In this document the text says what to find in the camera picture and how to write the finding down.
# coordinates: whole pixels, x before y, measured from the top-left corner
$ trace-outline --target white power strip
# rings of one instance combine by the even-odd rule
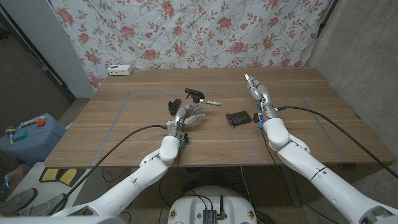
[[[132,65],[111,65],[108,68],[109,75],[130,75]]]

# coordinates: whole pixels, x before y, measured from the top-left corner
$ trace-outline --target gray wall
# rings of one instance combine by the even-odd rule
[[[315,67],[398,158],[398,2],[340,0],[306,66]]]
[[[75,49],[48,1],[0,0],[76,98],[91,98],[94,89]]]

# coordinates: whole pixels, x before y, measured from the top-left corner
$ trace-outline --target small black object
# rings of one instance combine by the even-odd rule
[[[177,110],[178,107],[180,107],[180,104],[181,104],[180,99],[175,99],[173,103],[169,101],[169,111],[172,116],[175,116],[175,114],[177,114]]]
[[[233,114],[227,113],[225,116],[228,122],[233,126],[238,126],[241,124],[247,124],[251,122],[251,118],[247,111],[237,112]]]
[[[188,93],[187,99],[189,96],[191,96],[194,103],[199,103],[200,99],[205,98],[205,95],[198,90],[191,90],[191,89],[186,88],[185,93]]]
[[[254,116],[253,116],[253,122],[257,124],[259,121],[260,121],[259,114],[255,113]]]
[[[184,139],[183,139],[185,142],[187,142],[188,140],[189,140],[189,138],[188,138],[188,133],[184,133]]]

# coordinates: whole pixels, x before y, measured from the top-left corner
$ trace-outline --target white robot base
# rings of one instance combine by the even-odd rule
[[[256,224],[253,206],[237,192],[226,187],[207,185],[197,187],[177,199],[169,213],[168,224],[188,223],[222,223],[222,224]]]

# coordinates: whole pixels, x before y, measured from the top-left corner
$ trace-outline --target yellow object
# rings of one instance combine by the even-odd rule
[[[57,179],[57,174],[58,174],[58,169],[47,169],[40,181],[42,182],[54,181]]]
[[[70,185],[76,174],[76,169],[68,169],[64,174],[62,174],[60,181],[66,185]]]
[[[15,133],[17,130],[16,130],[14,127],[12,127],[12,126],[9,126],[9,127],[7,127],[7,129],[6,129],[6,134],[8,134],[9,131]]]

